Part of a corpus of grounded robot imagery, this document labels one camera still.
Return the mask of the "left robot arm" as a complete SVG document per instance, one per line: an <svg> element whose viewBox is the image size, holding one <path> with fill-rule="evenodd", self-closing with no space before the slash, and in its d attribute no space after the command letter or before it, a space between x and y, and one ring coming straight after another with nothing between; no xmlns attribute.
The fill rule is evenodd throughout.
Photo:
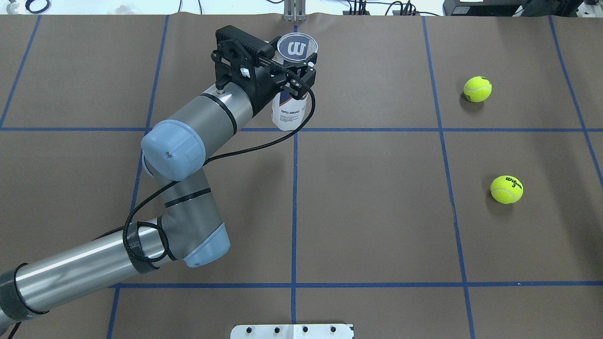
<svg viewBox="0 0 603 339"><path fill-rule="evenodd" d="M293 137L216 155L240 129L277 97L314 98L318 51L299 60L275 59L277 48L261 41L228 39L212 52L215 84L170 118L158 122L141 142L140 167L159 185L131 205L120 226L92 241L22 263L1 275L1 332L13 336L21 323L139 274L182 260L189 267L225 255L230 240L204 167L208 163L264 149Z"/></svg>

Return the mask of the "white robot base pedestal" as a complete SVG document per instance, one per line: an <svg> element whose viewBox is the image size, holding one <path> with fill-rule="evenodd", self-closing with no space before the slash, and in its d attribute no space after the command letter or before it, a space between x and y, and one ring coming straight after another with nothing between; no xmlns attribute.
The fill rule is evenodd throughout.
<svg viewBox="0 0 603 339"><path fill-rule="evenodd" d="M354 339L353 324L244 324L235 326L231 339Z"/></svg>

